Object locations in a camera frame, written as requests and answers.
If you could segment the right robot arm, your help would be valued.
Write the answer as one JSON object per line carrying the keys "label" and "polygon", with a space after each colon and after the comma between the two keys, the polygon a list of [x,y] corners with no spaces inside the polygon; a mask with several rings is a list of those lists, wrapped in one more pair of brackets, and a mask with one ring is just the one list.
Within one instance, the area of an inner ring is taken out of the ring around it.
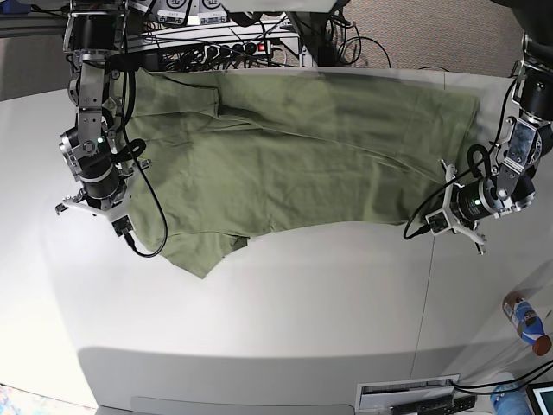
{"label": "right robot arm", "polygon": [[127,207],[131,189],[141,170],[151,162],[140,156],[146,143],[138,138],[118,144],[130,119],[133,101],[124,104],[116,91],[122,75],[129,86],[135,76],[122,59],[128,16],[125,1],[72,1],[63,51],[77,68],[67,87],[75,106],[75,123],[60,136],[60,152],[73,178],[81,186],[55,208],[69,208],[104,216],[117,236],[133,229]]}

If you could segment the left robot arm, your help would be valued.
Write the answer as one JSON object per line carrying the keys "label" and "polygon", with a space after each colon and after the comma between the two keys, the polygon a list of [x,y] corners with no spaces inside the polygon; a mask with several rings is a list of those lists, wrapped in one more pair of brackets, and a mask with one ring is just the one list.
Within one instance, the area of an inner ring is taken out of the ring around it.
{"label": "left robot arm", "polygon": [[445,183],[431,196],[437,204],[424,215],[417,235],[463,234],[485,251],[480,220],[500,218],[530,206],[535,198],[532,178],[540,159],[552,150],[552,3],[504,1],[524,31],[523,57],[513,70],[504,100],[518,106],[518,115],[500,116],[509,125],[505,140],[488,147],[474,144],[467,153],[469,184],[463,174],[442,161]]}

